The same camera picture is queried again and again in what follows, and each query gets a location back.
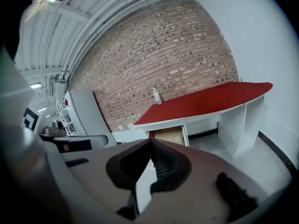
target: red object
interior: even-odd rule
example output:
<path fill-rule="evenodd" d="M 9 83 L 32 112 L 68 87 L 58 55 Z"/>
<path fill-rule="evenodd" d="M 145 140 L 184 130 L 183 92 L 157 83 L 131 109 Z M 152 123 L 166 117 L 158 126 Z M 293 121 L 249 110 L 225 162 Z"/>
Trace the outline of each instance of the red object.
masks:
<path fill-rule="evenodd" d="M 142 125 L 226 110 L 267 93 L 271 83 L 229 82 L 152 105 L 134 123 Z"/>

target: black baseboard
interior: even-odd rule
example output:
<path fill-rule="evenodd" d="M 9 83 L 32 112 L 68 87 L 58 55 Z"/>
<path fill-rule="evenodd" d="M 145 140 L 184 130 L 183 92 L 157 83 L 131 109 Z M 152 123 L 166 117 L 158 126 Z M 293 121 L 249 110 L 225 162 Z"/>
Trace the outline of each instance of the black baseboard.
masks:
<path fill-rule="evenodd" d="M 266 145 L 280 158 L 286 168 L 289 170 L 293 179 L 298 178 L 298 172 L 295 165 L 288 158 L 288 156 L 279 148 L 273 141 L 271 141 L 266 135 L 264 135 L 261 131 L 258 132 L 258 137 L 264 141 Z"/>
<path fill-rule="evenodd" d="M 188 136 L 188 139 L 193 140 L 193 139 L 201 138 L 201 137 L 208 136 L 208 135 L 211 135 L 211 134 L 214 134 L 214 133 L 218 133 L 218 128 L 217 129 L 212 129 L 210 131 L 206 131 L 206 132 L 203 132 L 203 133 L 190 135 L 190 136 Z"/>

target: ceiling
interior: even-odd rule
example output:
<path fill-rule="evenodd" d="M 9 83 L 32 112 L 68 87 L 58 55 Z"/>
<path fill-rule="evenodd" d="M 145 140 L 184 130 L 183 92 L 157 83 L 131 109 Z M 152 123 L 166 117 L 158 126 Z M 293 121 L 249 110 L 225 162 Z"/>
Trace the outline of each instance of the ceiling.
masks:
<path fill-rule="evenodd" d="M 132 9 L 151 0 L 65 0 L 47 7 L 20 27 L 17 70 L 29 84 L 41 83 L 30 105 L 56 113 L 67 80 L 98 38 Z"/>

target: wall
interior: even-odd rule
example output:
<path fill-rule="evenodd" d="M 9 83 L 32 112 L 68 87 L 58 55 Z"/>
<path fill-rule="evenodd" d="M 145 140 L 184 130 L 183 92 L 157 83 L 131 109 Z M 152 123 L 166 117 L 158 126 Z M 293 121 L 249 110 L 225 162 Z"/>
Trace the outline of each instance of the wall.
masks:
<path fill-rule="evenodd" d="M 196 0 L 227 40 L 244 82 L 271 82 L 261 132 L 298 167 L 299 47 L 274 0 Z"/>
<path fill-rule="evenodd" d="M 216 23 L 194 0 L 164 0 L 113 26 L 79 65 L 69 90 L 94 91 L 111 131 L 124 130 L 154 103 L 238 81 Z"/>

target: gray floor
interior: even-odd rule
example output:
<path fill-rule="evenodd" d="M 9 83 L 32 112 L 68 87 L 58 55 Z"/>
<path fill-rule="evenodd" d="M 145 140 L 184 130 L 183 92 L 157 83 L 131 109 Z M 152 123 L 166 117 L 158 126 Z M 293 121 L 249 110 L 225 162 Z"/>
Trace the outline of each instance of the gray floor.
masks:
<path fill-rule="evenodd" d="M 292 177 L 276 154 L 257 138 L 253 148 L 232 158 L 217 134 L 189 140 L 190 147 L 215 154 L 255 180 L 267 194 L 286 187 Z"/>

